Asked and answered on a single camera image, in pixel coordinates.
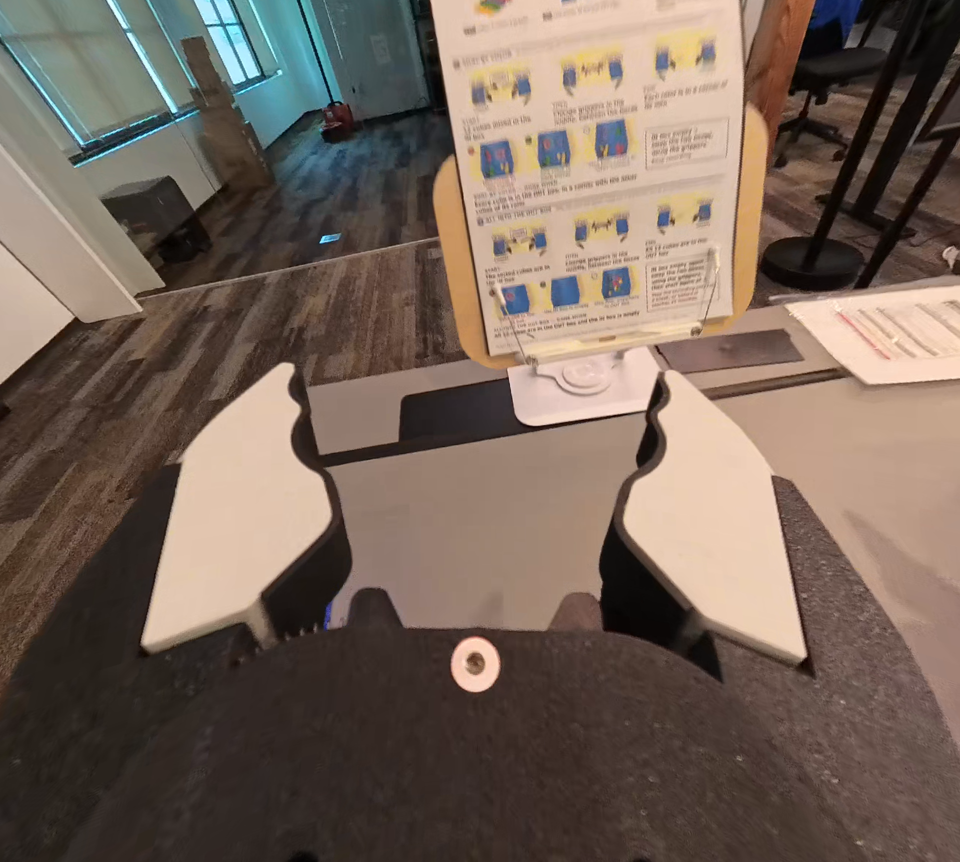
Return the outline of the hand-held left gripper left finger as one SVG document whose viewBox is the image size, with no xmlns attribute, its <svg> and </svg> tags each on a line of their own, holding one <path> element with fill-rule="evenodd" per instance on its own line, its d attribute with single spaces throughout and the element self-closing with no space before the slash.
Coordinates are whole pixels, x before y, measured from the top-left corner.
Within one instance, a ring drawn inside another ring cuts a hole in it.
<svg viewBox="0 0 960 862">
<path fill-rule="evenodd" d="M 158 655 L 245 628 L 267 649 L 330 627 L 353 554 L 298 368 L 271 368 L 176 465 L 140 646 Z"/>
</svg>

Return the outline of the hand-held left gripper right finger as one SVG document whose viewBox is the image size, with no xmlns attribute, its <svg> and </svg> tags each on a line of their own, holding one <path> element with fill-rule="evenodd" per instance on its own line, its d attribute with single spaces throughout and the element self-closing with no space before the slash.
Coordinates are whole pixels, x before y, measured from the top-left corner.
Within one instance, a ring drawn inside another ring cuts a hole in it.
<svg viewBox="0 0 960 862">
<path fill-rule="evenodd" d="M 753 441 L 666 371 L 635 461 L 601 550 L 606 627 L 682 655 L 721 637 L 803 664 L 810 653 L 774 475 Z"/>
</svg>

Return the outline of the clear plastic bag with papers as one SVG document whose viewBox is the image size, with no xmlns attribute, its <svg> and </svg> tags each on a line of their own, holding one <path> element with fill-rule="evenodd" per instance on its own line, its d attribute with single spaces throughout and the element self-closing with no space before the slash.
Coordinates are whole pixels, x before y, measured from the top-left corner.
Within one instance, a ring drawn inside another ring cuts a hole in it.
<svg viewBox="0 0 960 862">
<path fill-rule="evenodd" d="M 865 385 L 959 378 L 957 283 L 858 292 L 794 302 L 785 308 Z"/>
</svg>

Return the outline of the black stanchion base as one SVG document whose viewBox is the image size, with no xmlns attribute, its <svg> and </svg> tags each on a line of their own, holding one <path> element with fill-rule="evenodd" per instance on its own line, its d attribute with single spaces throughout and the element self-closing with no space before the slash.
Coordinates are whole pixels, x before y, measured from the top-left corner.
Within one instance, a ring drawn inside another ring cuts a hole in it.
<svg viewBox="0 0 960 862">
<path fill-rule="evenodd" d="M 759 271 L 769 280 L 806 292 L 845 289 L 857 280 L 865 260 L 854 247 L 827 239 L 813 260 L 813 239 L 792 236 L 772 242 L 762 253 Z"/>
</svg>

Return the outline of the black box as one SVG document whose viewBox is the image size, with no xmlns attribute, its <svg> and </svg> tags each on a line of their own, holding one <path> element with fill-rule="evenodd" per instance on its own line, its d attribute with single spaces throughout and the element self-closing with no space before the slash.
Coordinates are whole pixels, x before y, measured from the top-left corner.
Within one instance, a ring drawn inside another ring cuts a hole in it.
<svg viewBox="0 0 960 862">
<path fill-rule="evenodd" d="M 156 268 L 192 260 L 212 246 L 206 227 L 171 176 L 122 184 L 100 198 Z"/>
</svg>

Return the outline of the brown cardboard box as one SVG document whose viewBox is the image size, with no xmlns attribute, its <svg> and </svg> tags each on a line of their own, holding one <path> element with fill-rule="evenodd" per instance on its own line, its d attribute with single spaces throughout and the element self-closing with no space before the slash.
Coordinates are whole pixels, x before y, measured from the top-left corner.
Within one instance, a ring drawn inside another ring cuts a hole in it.
<svg viewBox="0 0 960 862">
<path fill-rule="evenodd" d="M 188 37 L 180 45 L 200 116 L 201 146 L 220 181 L 237 192 L 274 185 L 276 179 L 259 139 L 213 64 L 206 40 Z"/>
</svg>

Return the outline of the printed instruction sheet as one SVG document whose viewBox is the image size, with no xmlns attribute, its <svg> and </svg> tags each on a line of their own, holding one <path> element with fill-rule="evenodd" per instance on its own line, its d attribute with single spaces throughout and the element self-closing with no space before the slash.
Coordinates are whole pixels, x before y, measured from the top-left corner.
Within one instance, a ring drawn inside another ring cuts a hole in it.
<svg viewBox="0 0 960 862">
<path fill-rule="evenodd" d="M 430 0 L 486 351 L 728 317 L 740 0 Z"/>
</svg>

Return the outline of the black office chair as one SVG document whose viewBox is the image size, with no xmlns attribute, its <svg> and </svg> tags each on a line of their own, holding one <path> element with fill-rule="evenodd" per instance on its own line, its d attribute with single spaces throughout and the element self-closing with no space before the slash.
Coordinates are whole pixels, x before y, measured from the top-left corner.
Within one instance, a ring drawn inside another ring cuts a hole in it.
<svg viewBox="0 0 960 862">
<path fill-rule="evenodd" d="M 814 136 L 833 144 L 833 160 L 845 160 L 850 142 L 839 128 L 823 123 L 810 114 L 814 105 L 825 104 L 837 88 L 867 76 L 878 74 L 886 63 L 888 54 L 870 46 L 844 48 L 813 58 L 798 61 L 788 90 L 789 95 L 802 92 L 804 99 L 799 113 L 782 122 L 774 143 L 774 168 L 783 168 L 789 162 L 790 151 L 801 136 Z"/>
</svg>

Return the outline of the black stanchion pole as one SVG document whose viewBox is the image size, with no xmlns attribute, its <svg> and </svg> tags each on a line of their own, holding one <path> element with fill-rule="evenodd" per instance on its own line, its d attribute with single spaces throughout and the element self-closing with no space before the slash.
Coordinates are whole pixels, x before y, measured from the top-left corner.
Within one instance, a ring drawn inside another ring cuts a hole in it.
<svg viewBox="0 0 960 862">
<path fill-rule="evenodd" d="M 816 257 L 819 248 L 829 239 L 828 235 L 834 224 L 834 219 L 858 171 L 883 107 L 908 54 L 911 40 L 923 21 L 929 3 L 930 0 L 910 0 L 907 5 L 903 23 L 894 38 L 887 61 L 876 79 L 875 87 L 858 123 L 854 138 L 849 145 L 846 158 L 825 201 L 820 221 L 811 237 L 813 239 L 812 246 L 815 249 L 808 257 L 809 260 Z"/>
</svg>

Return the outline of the large window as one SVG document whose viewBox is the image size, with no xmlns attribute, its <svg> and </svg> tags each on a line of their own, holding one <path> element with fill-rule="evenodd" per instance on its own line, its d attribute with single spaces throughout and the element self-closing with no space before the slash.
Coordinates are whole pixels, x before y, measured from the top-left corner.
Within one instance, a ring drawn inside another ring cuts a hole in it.
<svg viewBox="0 0 960 862">
<path fill-rule="evenodd" d="M 183 47 L 202 37 L 232 88 L 281 70 L 253 0 L 1 0 L 2 55 L 85 161 L 197 110 Z"/>
</svg>

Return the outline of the brown wooden furniture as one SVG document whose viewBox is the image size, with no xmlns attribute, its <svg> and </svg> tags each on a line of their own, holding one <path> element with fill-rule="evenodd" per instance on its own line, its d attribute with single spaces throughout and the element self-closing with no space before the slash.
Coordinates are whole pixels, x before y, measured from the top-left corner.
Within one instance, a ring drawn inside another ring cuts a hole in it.
<svg viewBox="0 0 960 862">
<path fill-rule="evenodd" d="M 747 100 L 773 148 L 815 0 L 765 0 L 746 69 Z"/>
</svg>

